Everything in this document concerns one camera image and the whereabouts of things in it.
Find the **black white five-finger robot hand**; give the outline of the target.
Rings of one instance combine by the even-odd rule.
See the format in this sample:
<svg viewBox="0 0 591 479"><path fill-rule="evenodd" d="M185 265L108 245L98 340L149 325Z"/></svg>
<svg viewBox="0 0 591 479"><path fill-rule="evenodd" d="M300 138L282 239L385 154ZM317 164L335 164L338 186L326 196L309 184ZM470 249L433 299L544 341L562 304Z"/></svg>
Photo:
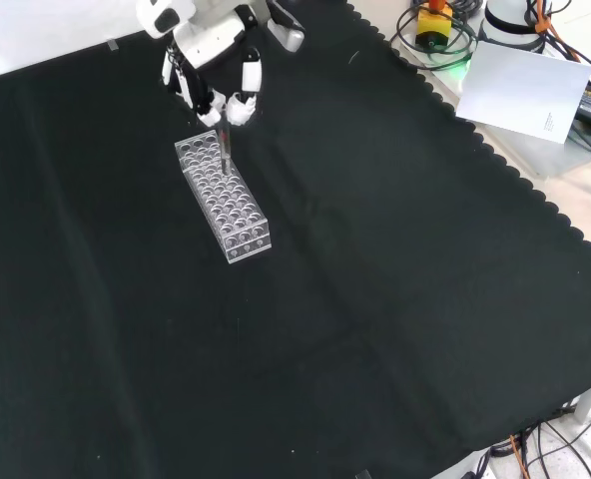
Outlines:
<svg viewBox="0 0 591 479"><path fill-rule="evenodd" d="M267 27L292 53L304 40L304 26L277 1L138 1L136 16L151 38L170 40L162 83L209 128L222 119L243 126L252 118L262 88L263 65L260 52L247 48L240 89L229 96L210 86L203 70L233 52L257 27Z"/></svg>

